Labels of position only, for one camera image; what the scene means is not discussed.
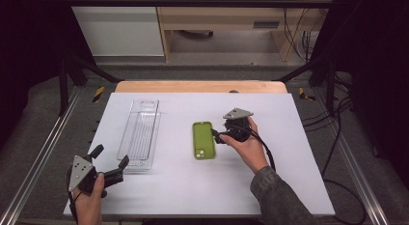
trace black cable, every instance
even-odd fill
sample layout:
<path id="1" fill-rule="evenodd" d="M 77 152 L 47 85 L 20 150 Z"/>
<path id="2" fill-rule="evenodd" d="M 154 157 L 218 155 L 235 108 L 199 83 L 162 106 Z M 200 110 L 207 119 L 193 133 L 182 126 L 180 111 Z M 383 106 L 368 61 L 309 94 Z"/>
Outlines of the black cable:
<path id="1" fill-rule="evenodd" d="M 330 123 L 327 123 L 327 124 L 325 124 L 325 125 L 323 125 L 323 126 L 316 127 L 316 128 L 310 129 L 310 130 L 306 130 L 306 132 L 317 131 L 317 130 L 319 130 L 319 129 L 322 129 L 322 128 L 324 128 L 324 127 L 327 127 L 327 126 L 331 125 L 335 120 L 336 120 L 336 119 L 333 119 Z"/>
<path id="2" fill-rule="evenodd" d="M 341 183 L 338 183 L 338 182 L 335 182 L 335 181 L 332 181 L 332 180 L 328 180 L 328 179 L 323 179 L 323 180 L 324 180 L 326 183 L 333 183 L 333 184 L 335 184 L 335 185 L 337 185 L 337 186 L 343 188 L 344 190 L 348 191 L 350 194 L 352 194 L 352 196 L 354 196 L 354 197 L 357 199 L 358 203 L 360 204 L 360 206 L 361 206 L 361 208 L 362 208 L 362 217 L 361 217 L 361 220 L 360 220 L 359 222 L 356 222 L 356 223 L 347 222 L 347 221 L 345 221 L 345 220 L 343 220 L 343 219 L 340 219 L 340 218 L 337 217 L 337 216 L 333 216 L 333 217 L 334 217 L 337 221 L 339 221 L 339 222 L 341 222 L 341 223 L 343 223 L 343 224 L 348 224 L 348 225 L 361 225 L 361 224 L 363 224 L 363 223 L 365 222 L 365 220 L 367 220 L 367 213 L 366 213 L 366 210 L 365 210 L 365 205 L 364 205 L 364 203 L 361 201 L 361 198 L 360 198 L 356 193 L 354 193 L 352 190 L 350 190 L 348 187 L 346 187 L 345 185 L 343 185 L 343 184 L 341 184 Z"/>
<path id="3" fill-rule="evenodd" d="M 310 52 L 310 37 L 311 37 L 311 32 L 308 32 L 308 35 L 306 37 L 306 45 L 304 47 L 304 52 L 306 53 L 306 62 L 309 61 L 308 55 Z"/>
<path id="4" fill-rule="evenodd" d="M 352 85 L 349 84 L 349 83 L 346 83 L 346 82 L 342 81 L 342 79 L 340 79 L 340 77 L 338 76 L 337 73 L 335 73 L 335 79 L 336 79 L 336 82 L 337 82 L 337 83 L 339 83 L 339 84 L 341 84 L 342 86 L 344 86 L 346 89 L 348 89 L 348 91 L 352 88 Z"/>
<path id="5" fill-rule="evenodd" d="M 341 135 L 341 112 L 340 112 L 340 108 L 342 107 L 343 101 L 346 100 L 347 98 L 343 98 L 341 100 L 338 108 L 337 108 L 338 131 L 337 131 L 337 135 L 335 137 L 334 143 L 331 146 L 330 153 L 328 154 L 328 157 L 327 157 L 327 160 L 325 162 L 324 168 L 322 169 L 322 172 L 321 172 L 322 178 L 324 177 L 325 171 L 327 170 L 328 164 L 329 164 L 329 162 L 331 160 L 331 157 L 333 155 L 335 147 L 337 146 L 338 139 L 340 138 L 340 135 Z"/>
<path id="6" fill-rule="evenodd" d="M 231 127 L 237 128 L 237 129 L 242 130 L 242 131 L 244 131 L 244 132 L 246 132 L 246 133 L 248 133 L 250 135 L 253 135 L 258 141 L 260 141 L 262 146 L 264 146 L 265 152 L 267 153 L 268 160 L 270 161 L 271 168 L 273 168 L 273 170 L 276 171 L 276 165 L 274 163 L 273 155 L 271 154 L 270 149 L 268 149 L 267 145 L 264 143 L 264 141 L 261 139 L 261 137 L 259 136 L 259 134 L 257 132 L 255 132 L 251 128 L 250 128 L 250 131 L 249 131 L 247 129 L 244 129 L 243 127 L 237 127 L 237 126 L 231 126 Z M 228 132 L 219 132 L 219 134 L 229 135 Z"/>
<path id="7" fill-rule="evenodd" d="M 316 115 L 316 116 L 314 116 L 314 117 L 306 118 L 306 119 L 303 119 L 303 120 L 301 120 L 301 121 L 303 122 L 303 121 L 313 120 L 313 119 L 316 119 L 316 118 L 322 116 L 322 115 L 325 114 L 325 113 L 328 113 L 328 112 L 327 112 L 327 111 L 324 111 L 324 112 L 319 113 L 318 115 Z"/>
<path id="8" fill-rule="evenodd" d="M 364 203 L 361 201 L 361 199 L 359 198 L 359 196 L 356 195 L 354 192 L 352 192 L 352 190 L 348 189 L 345 185 L 343 185 L 343 184 L 341 184 L 341 183 L 337 183 L 337 182 L 332 181 L 332 180 L 324 179 L 324 175 L 325 175 L 325 172 L 326 172 L 326 170 L 327 170 L 327 168 L 328 168 L 328 164 L 329 164 L 329 162 L 330 162 L 330 160 L 331 160 L 331 157 L 332 157 L 332 155 L 333 155 L 333 153 L 334 153 L 334 150 L 335 150 L 335 148 L 336 148 L 336 146 L 337 146 L 338 139 L 340 138 L 340 135 L 341 135 L 341 111 L 342 111 L 343 104 L 350 102 L 350 101 L 344 102 L 344 101 L 347 100 L 348 98 L 349 98 L 349 97 L 343 98 L 343 99 L 340 101 L 339 106 L 338 106 L 338 108 L 337 108 L 337 121 L 338 121 L 338 126 L 339 126 L 339 127 L 338 127 L 338 131 L 337 131 L 337 135 L 336 135 L 336 137 L 335 137 L 334 143 L 333 143 L 333 145 L 332 145 L 332 147 L 331 147 L 330 153 L 328 154 L 328 157 L 327 157 L 327 160 L 326 160 L 326 162 L 325 162 L 324 168 L 323 168 L 323 170 L 322 170 L 322 172 L 321 172 L 321 177 L 322 177 L 322 180 L 324 180 L 325 182 L 327 182 L 327 183 L 333 183 L 333 184 L 335 184 L 335 185 L 337 185 L 337 186 L 339 186 L 339 187 L 345 189 L 346 191 L 348 191 L 349 193 L 351 193 L 351 194 L 358 200 L 359 204 L 361 205 L 362 211 L 363 211 L 363 216 L 362 216 L 362 218 L 361 218 L 361 220 L 360 220 L 359 222 L 357 222 L 357 223 L 351 223 L 351 222 L 347 222 L 347 221 L 345 221 L 345 220 L 340 219 L 340 218 L 337 217 L 336 215 L 333 216 L 337 221 L 339 221 L 339 222 L 341 222 L 341 223 L 343 223 L 343 224 L 358 225 L 358 224 L 363 224 L 364 221 L 367 219 L 367 214 L 366 214 L 365 205 L 364 205 Z"/>
<path id="9" fill-rule="evenodd" d="M 337 79 L 335 80 L 336 82 L 335 82 L 335 87 L 336 88 L 338 88 L 338 89 L 340 89 L 341 91 L 343 91 L 344 93 L 349 93 L 349 90 L 348 89 L 346 89 L 346 91 L 341 87 L 341 86 L 339 86 L 340 85 L 340 83 L 337 81 Z"/>
<path id="10" fill-rule="evenodd" d="M 78 197 L 82 194 L 82 191 L 79 192 L 79 194 L 74 198 L 74 203 L 76 202 L 76 200 L 78 199 Z"/>
<path id="11" fill-rule="evenodd" d="M 80 194 L 78 194 L 77 197 L 75 197 L 75 200 L 72 198 L 71 192 L 69 192 L 69 181 L 71 179 L 71 167 L 69 167 L 69 169 L 67 170 L 66 179 L 67 179 L 67 195 L 68 195 L 68 198 L 69 198 L 69 209 L 71 210 L 72 217 L 74 217 L 74 219 L 75 219 L 75 223 L 78 224 L 78 216 L 77 216 L 77 213 L 76 213 L 75 201 L 82 192 Z"/>
<path id="12" fill-rule="evenodd" d="M 347 107 L 347 106 L 346 106 L 346 107 L 343 107 L 343 106 L 342 106 L 342 108 L 337 108 L 336 110 L 340 110 L 340 113 L 341 113 L 341 112 L 343 112 L 346 108 L 348 108 L 348 107 Z M 315 118 L 319 117 L 320 115 L 322 115 L 322 114 L 324 114 L 324 113 L 326 113 L 326 112 L 323 112 L 323 113 L 321 113 L 321 114 L 319 114 L 318 116 L 315 116 L 315 117 L 313 117 L 313 118 L 305 119 L 305 120 L 303 120 L 303 121 L 315 119 Z M 319 120 L 317 120 L 317 121 L 315 121 L 315 122 L 312 122 L 312 123 L 303 125 L 303 127 L 309 127 L 309 126 L 316 125 L 316 124 L 318 124 L 318 123 L 322 122 L 323 120 L 325 120 L 325 119 L 327 119 L 327 118 L 330 118 L 330 117 L 331 117 L 331 115 L 327 115 L 327 116 L 325 116 L 325 117 L 323 117 L 323 118 L 321 118 L 321 119 L 319 119 Z"/>
<path id="13" fill-rule="evenodd" d="M 327 15 L 327 11 L 324 10 L 324 9 L 319 9 L 319 12 L 320 12 L 322 15 Z"/>
<path id="14" fill-rule="evenodd" d="M 283 8 L 283 12 L 284 12 L 284 34 L 286 35 L 286 40 L 289 42 L 289 44 L 292 46 L 292 48 L 296 51 L 294 37 L 292 37 L 291 31 L 289 30 L 288 23 L 286 21 L 286 8 Z"/>

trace wire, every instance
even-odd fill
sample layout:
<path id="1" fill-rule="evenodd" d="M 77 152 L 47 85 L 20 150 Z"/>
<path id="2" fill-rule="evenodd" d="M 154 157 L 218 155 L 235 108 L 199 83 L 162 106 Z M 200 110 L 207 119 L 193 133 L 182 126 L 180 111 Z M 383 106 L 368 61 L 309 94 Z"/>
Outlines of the wire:
<path id="1" fill-rule="evenodd" d="M 358 197 L 358 195 L 356 195 L 354 192 L 352 192 L 352 190 L 348 189 L 345 185 L 343 185 L 343 184 L 341 184 L 341 183 L 337 183 L 337 182 L 332 181 L 332 180 L 324 179 L 324 175 L 325 175 L 325 172 L 326 172 L 326 170 L 327 170 L 327 168 L 328 168 L 328 164 L 329 164 L 329 162 L 330 162 L 330 160 L 331 160 L 331 157 L 332 157 L 332 155 L 333 155 L 333 153 L 334 153 L 334 150 L 335 150 L 335 148 L 336 148 L 336 146 L 337 146 L 337 142 L 338 142 L 338 140 L 339 140 L 339 138 L 340 138 L 340 135 L 341 135 L 341 111 L 342 111 L 343 104 L 347 104 L 347 103 L 349 103 L 349 102 L 351 101 L 351 100 L 349 100 L 349 101 L 347 101 L 347 102 L 344 102 L 344 101 L 347 100 L 347 99 L 349 99 L 349 97 L 343 98 L 343 99 L 340 101 L 339 106 L 338 106 L 338 108 L 337 108 L 338 131 L 337 131 L 337 135 L 336 135 L 336 138 L 335 138 L 335 140 L 334 140 L 334 143 L 333 143 L 333 145 L 332 145 L 332 147 L 331 147 L 330 153 L 328 154 L 328 157 L 327 157 L 327 160 L 326 160 L 326 162 L 325 162 L 324 168 L 323 168 L 323 170 L 322 170 L 322 172 L 321 172 L 321 177 L 322 177 L 322 180 L 324 180 L 325 182 L 327 182 L 327 183 L 333 183 L 333 184 L 335 184 L 335 185 L 337 185 L 337 186 L 339 186 L 339 187 L 345 189 L 346 191 L 348 191 L 349 193 L 351 193 L 352 196 L 354 196 L 354 197 L 358 200 L 358 202 L 359 202 L 359 204 L 360 204 L 360 206 L 361 206 L 361 208 L 362 208 L 362 211 L 363 211 L 363 216 L 362 216 L 362 218 L 361 218 L 361 220 L 360 220 L 359 222 L 357 222 L 357 223 L 351 223 L 351 222 L 347 222 L 347 221 L 345 221 L 345 220 L 340 219 L 340 218 L 337 217 L 336 215 L 333 216 L 336 220 L 338 220 L 339 222 L 341 222 L 341 223 L 343 223 L 343 224 L 358 225 L 358 224 L 363 224 L 364 221 L 367 219 L 367 214 L 366 214 L 366 209 L 365 209 L 364 203 L 361 201 L 361 199 Z"/>
<path id="2" fill-rule="evenodd" d="M 242 130 L 242 131 L 246 132 L 247 134 L 253 135 L 258 141 L 260 141 L 260 143 L 265 148 L 265 152 L 267 153 L 268 159 L 270 161 L 271 168 L 273 168 L 273 170 L 276 171 L 276 165 L 274 163 L 273 155 L 271 154 L 270 149 L 268 149 L 267 145 L 264 143 L 264 141 L 261 139 L 261 137 L 259 136 L 259 134 L 256 131 L 252 130 L 251 128 L 249 128 L 250 129 L 250 131 L 249 131 L 247 129 L 244 129 L 243 127 L 237 127 L 237 126 L 231 126 L 231 127 L 237 128 L 239 130 Z M 229 135 L 228 132 L 219 132 L 219 134 Z"/>
<path id="3" fill-rule="evenodd" d="M 364 205 L 364 203 L 361 201 L 360 197 L 359 197 L 356 193 L 354 193 L 352 190 L 350 190 L 348 187 L 346 187 L 345 185 L 343 185 L 343 184 L 341 184 L 341 183 L 338 183 L 338 182 L 335 182 L 335 181 L 332 181 L 332 180 L 328 180 L 328 179 L 323 179 L 323 180 L 324 180 L 326 183 L 335 184 L 335 185 L 337 185 L 337 186 L 343 188 L 344 190 L 348 191 L 350 194 L 352 194 L 352 196 L 354 196 L 354 198 L 358 201 L 358 203 L 360 204 L 360 206 L 361 206 L 361 208 L 362 208 L 362 217 L 361 217 L 361 220 L 360 220 L 359 222 L 356 222 L 356 223 L 347 222 L 347 221 L 345 221 L 345 220 L 343 220 L 343 219 L 340 219 L 340 218 L 337 217 L 337 216 L 333 216 L 333 217 L 334 217 L 337 221 L 339 221 L 339 222 L 341 222 L 341 223 L 343 223 L 343 224 L 348 224 L 348 225 L 360 225 L 360 224 L 363 224 L 363 223 L 365 222 L 365 220 L 367 220 L 367 214 L 366 214 L 366 211 L 365 211 L 365 205 Z"/>
<path id="4" fill-rule="evenodd" d="M 306 58 L 304 58 L 304 57 L 301 55 L 300 48 L 298 47 L 298 43 L 299 43 L 299 42 L 297 42 L 297 44 L 295 45 L 295 47 L 297 48 L 296 53 L 297 53 L 297 55 L 298 55 L 302 60 L 306 61 L 306 63 L 307 63 Z"/>
<path id="5" fill-rule="evenodd" d="M 328 14 L 328 12 L 327 12 L 326 10 L 324 10 L 324 9 L 319 9 L 319 12 L 320 12 L 322 15 L 327 15 L 327 14 Z"/>
<path id="6" fill-rule="evenodd" d="M 292 46 L 293 50 L 295 51 L 295 53 L 297 54 L 297 56 L 299 58 L 301 58 L 304 61 L 308 61 L 306 60 L 300 53 L 299 49 L 298 49 L 298 45 L 295 43 L 295 36 L 298 33 L 298 29 L 300 28 L 301 25 L 301 20 L 304 18 L 305 14 L 307 13 L 309 9 L 303 9 L 303 12 L 300 15 L 300 18 L 298 19 L 298 22 L 296 24 L 295 27 L 295 33 L 294 36 L 291 35 L 291 31 L 289 29 L 288 23 L 287 23 L 287 18 L 286 18 L 286 8 L 283 8 L 283 12 L 284 12 L 284 33 L 286 35 L 286 39 L 288 40 L 289 44 Z"/>
<path id="7" fill-rule="evenodd" d="M 336 79 L 337 83 L 341 84 L 348 91 L 352 88 L 352 85 L 342 81 L 342 79 L 340 79 L 340 77 L 338 76 L 338 74 L 336 72 L 335 72 L 335 79 Z"/>
<path id="8" fill-rule="evenodd" d="M 74 202 L 78 199 L 78 197 L 82 194 L 82 191 L 79 192 L 79 194 L 74 198 Z"/>
<path id="9" fill-rule="evenodd" d="M 329 125 L 330 125 L 330 124 L 332 124 L 332 123 L 333 123 L 335 120 L 336 120 L 336 119 L 333 119 L 333 120 L 332 120 L 330 123 L 325 124 L 325 125 L 323 125 L 323 126 L 316 127 L 316 128 L 314 128 L 314 129 L 310 129 L 310 130 L 306 130 L 306 132 L 311 132 L 311 131 L 317 131 L 317 130 L 320 130 L 320 129 L 324 128 L 324 127 L 329 126 Z"/>
<path id="10" fill-rule="evenodd" d="M 70 166 L 69 169 L 67 170 L 67 175 L 66 175 L 67 195 L 68 195 L 68 198 L 69 198 L 69 209 L 71 210 L 71 214 L 75 219 L 75 223 L 78 224 L 78 216 L 77 216 L 77 213 L 76 213 L 75 201 L 82 192 L 80 194 L 78 194 L 77 197 L 75 197 L 75 200 L 72 198 L 71 192 L 69 192 L 69 181 L 71 179 L 71 167 L 72 166 Z"/>
<path id="11" fill-rule="evenodd" d="M 337 108 L 336 110 L 339 110 L 340 113 L 343 112 L 345 109 L 347 109 L 347 108 L 349 107 L 349 105 L 347 105 L 347 104 L 348 104 L 349 102 L 351 102 L 351 101 L 352 101 L 352 100 L 349 100 L 349 101 L 345 102 L 344 105 L 340 105 L 341 108 Z M 327 111 L 322 112 L 322 113 L 320 113 L 319 115 L 317 115 L 317 116 L 315 116 L 315 117 L 308 118 L 308 119 L 304 119 L 303 121 L 307 121 L 307 120 L 311 120 L 311 119 L 316 119 L 316 118 L 320 117 L 321 115 L 323 115 L 324 113 L 328 113 L 328 112 L 327 112 Z M 331 117 L 331 115 L 327 115 L 327 116 L 325 116 L 325 117 L 323 117 L 323 118 L 321 118 L 321 119 L 319 119 L 319 120 L 317 120 L 317 121 L 315 121 L 315 122 L 312 122 L 312 123 L 303 125 L 303 127 L 309 127 L 309 126 L 316 125 L 316 124 L 318 124 L 318 123 L 320 123 L 320 122 L 322 122 L 322 121 L 324 121 L 325 119 L 330 118 L 330 117 Z"/>
<path id="12" fill-rule="evenodd" d="M 328 111 L 324 111 L 324 112 L 322 112 L 322 113 L 319 113 L 317 116 L 310 117 L 310 118 L 306 118 L 306 119 L 303 119 L 303 120 L 301 120 L 301 121 L 303 122 L 303 121 L 313 120 L 313 119 L 316 119 L 316 118 L 322 116 L 322 115 L 325 114 L 325 113 L 328 113 Z"/>
<path id="13" fill-rule="evenodd" d="M 342 107 L 343 101 L 346 100 L 347 98 L 349 98 L 349 97 L 343 98 L 343 99 L 341 100 L 341 102 L 340 102 L 338 108 L 337 108 L 338 131 L 337 131 L 337 134 L 336 134 L 334 143 L 333 143 L 333 145 L 331 146 L 330 153 L 328 154 L 328 157 L 327 157 L 327 160 L 326 160 L 326 162 L 325 162 L 324 168 L 322 169 L 322 172 L 321 172 L 321 176 L 322 176 L 322 177 L 324 177 L 324 175 L 325 175 L 325 172 L 326 172 L 326 170 L 327 170 L 328 164 L 329 164 L 329 162 L 330 162 L 330 160 L 331 160 L 331 157 L 332 157 L 332 155 L 333 155 L 333 152 L 334 152 L 334 150 L 335 150 L 335 147 L 337 146 L 338 139 L 340 138 L 340 135 L 341 135 L 341 112 L 340 112 L 340 108 Z"/>
<path id="14" fill-rule="evenodd" d="M 301 43 L 303 44 L 303 50 L 306 54 L 306 57 L 305 57 L 306 62 L 309 61 L 308 55 L 310 52 L 310 35 L 311 35 L 311 32 L 306 33 L 304 31 L 303 36 L 301 37 Z"/>

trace gray sleeve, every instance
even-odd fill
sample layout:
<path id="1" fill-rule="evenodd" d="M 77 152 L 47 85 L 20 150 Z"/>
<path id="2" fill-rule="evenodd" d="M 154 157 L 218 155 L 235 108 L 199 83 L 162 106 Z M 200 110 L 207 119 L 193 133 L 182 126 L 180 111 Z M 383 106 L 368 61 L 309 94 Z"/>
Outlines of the gray sleeve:
<path id="1" fill-rule="evenodd" d="M 291 187 L 270 166 L 260 169 L 251 183 L 265 224 L 318 224 Z"/>

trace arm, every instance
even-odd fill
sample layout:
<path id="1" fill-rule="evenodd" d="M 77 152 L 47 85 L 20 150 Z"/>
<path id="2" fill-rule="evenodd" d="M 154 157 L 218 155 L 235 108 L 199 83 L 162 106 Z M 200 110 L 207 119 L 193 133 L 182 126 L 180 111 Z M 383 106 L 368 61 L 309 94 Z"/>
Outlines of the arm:
<path id="1" fill-rule="evenodd" d="M 250 126 L 258 127 L 251 117 Z M 238 142 L 228 135 L 220 135 L 232 146 L 255 174 L 251 191 L 259 200 L 261 215 L 266 224 L 317 224 L 317 221 L 298 199 L 291 187 L 268 166 L 261 143 L 253 136 Z"/>
<path id="2" fill-rule="evenodd" d="M 291 187 L 274 170 L 260 169 L 251 184 L 266 224 L 318 224 Z"/>

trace black curtain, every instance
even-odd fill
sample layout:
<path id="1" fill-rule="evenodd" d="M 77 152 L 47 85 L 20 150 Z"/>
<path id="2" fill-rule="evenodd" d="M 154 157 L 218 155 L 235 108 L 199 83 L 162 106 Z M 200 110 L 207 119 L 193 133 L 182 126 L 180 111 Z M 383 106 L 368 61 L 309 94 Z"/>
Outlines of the black curtain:
<path id="1" fill-rule="evenodd" d="M 373 146 L 409 188 L 409 0 L 365 0 L 348 23 L 333 57 L 352 75 L 351 96 Z M 328 13 L 314 55 L 350 13 Z"/>
<path id="2" fill-rule="evenodd" d="M 29 89 L 58 76 L 75 53 L 94 64 L 71 7 L 43 0 L 0 0 L 0 148 L 13 132 Z"/>

